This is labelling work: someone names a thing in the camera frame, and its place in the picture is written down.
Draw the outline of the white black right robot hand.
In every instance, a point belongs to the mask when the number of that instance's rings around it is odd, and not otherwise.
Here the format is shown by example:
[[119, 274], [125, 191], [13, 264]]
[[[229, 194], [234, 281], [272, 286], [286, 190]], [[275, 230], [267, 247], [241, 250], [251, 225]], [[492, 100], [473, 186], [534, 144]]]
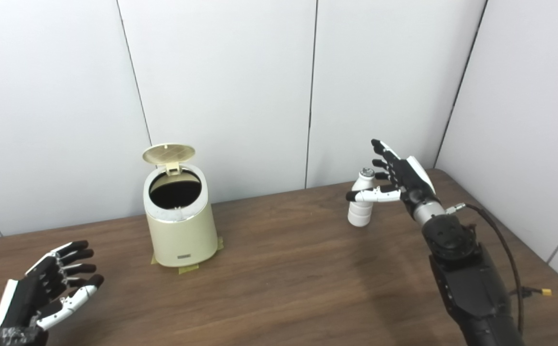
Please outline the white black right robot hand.
[[378, 168], [378, 171], [373, 171], [372, 178], [384, 184], [351, 190], [346, 194], [347, 201], [401, 201], [411, 218], [420, 224], [433, 215], [444, 214], [430, 177], [414, 156], [400, 158], [391, 147], [378, 139], [372, 139], [371, 145], [379, 156], [372, 160], [373, 166]]

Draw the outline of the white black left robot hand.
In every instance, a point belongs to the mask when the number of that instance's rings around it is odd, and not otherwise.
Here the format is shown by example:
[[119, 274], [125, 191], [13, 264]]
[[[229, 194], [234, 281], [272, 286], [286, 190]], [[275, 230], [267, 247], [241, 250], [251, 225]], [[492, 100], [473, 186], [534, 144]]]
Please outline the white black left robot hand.
[[0, 346], [45, 346], [50, 329], [69, 318], [98, 291], [104, 277], [82, 263], [94, 251], [88, 241], [50, 250], [19, 280], [8, 280], [0, 298]]

